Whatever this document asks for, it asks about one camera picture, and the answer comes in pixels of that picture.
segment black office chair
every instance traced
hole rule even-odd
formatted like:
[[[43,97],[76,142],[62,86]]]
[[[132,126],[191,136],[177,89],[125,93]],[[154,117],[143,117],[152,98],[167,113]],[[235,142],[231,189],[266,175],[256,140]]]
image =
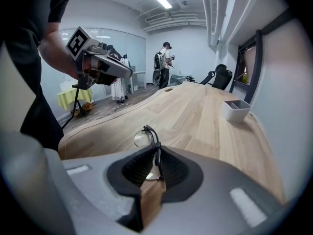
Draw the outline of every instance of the black office chair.
[[[214,88],[225,90],[233,76],[233,73],[230,70],[227,70],[226,68],[227,68],[226,65],[223,64],[217,65],[215,71],[210,71],[208,76],[200,84],[209,84]],[[209,81],[213,77],[215,77],[215,80],[213,84],[211,84],[209,83]],[[188,81],[196,83],[193,77],[187,76],[186,78]]]

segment small table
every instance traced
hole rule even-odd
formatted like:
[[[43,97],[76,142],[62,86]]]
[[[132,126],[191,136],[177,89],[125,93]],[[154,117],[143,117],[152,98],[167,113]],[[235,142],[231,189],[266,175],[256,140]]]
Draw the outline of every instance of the small table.
[[[145,88],[145,90],[146,90],[146,89],[147,89],[146,72],[145,72],[145,71],[133,72],[133,75],[137,75],[137,74],[143,74],[144,88]],[[130,77],[129,80],[130,80],[130,83],[131,83],[131,94],[134,94],[133,78]]]
[[[66,111],[68,110],[68,105],[75,101],[75,95],[76,95],[76,88],[71,88],[66,91],[60,92],[57,94],[58,97],[58,104],[59,106],[63,107]],[[92,98],[92,91],[91,89],[88,89],[86,91],[79,90],[78,93],[78,100],[84,100],[88,103],[90,103]],[[80,105],[79,101],[77,100],[77,104],[80,110],[80,116],[84,116],[85,111],[83,110],[82,106]]]

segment wooden table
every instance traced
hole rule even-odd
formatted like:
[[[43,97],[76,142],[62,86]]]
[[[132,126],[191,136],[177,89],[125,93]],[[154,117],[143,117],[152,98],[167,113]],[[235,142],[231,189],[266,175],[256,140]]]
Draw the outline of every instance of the wooden table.
[[[61,159],[74,159],[134,148],[135,133],[148,124],[163,145],[230,163],[284,203],[273,154],[255,118],[249,114],[243,123],[231,123],[221,115],[222,102],[234,99],[233,94],[191,82],[168,87],[133,107],[67,133],[59,154]]]

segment man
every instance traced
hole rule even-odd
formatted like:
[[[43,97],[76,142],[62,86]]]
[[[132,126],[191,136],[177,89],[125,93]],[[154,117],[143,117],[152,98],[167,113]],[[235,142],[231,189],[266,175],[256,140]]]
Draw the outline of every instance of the man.
[[[170,66],[172,60],[174,60],[174,57],[171,57],[170,49],[171,45],[169,42],[165,42],[163,44],[163,49],[160,51],[162,53],[163,59],[162,59],[162,69],[161,69],[161,78],[159,82],[159,88],[163,89],[167,87],[168,79],[170,76]]]
[[[36,95],[21,132],[36,138],[45,148],[58,150],[63,131],[40,86],[41,58],[54,69],[77,78],[74,62],[59,36],[59,24],[69,0],[14,0],[19,13],[8,20],[10,31],[4,41],[17,70]],[[90,60],[84,69],[90,68]]]

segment white shirt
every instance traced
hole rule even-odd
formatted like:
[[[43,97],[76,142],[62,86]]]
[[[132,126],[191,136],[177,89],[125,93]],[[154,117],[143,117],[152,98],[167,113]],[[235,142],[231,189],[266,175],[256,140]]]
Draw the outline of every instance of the white shirt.
[[[165,67],[166,69],[169,69],[170,66],[167,64],[166,58],[171,58],[170,51],[168,49],[166,49],[166,48],[163,48],[160,52],[163,55],[162,66]]]

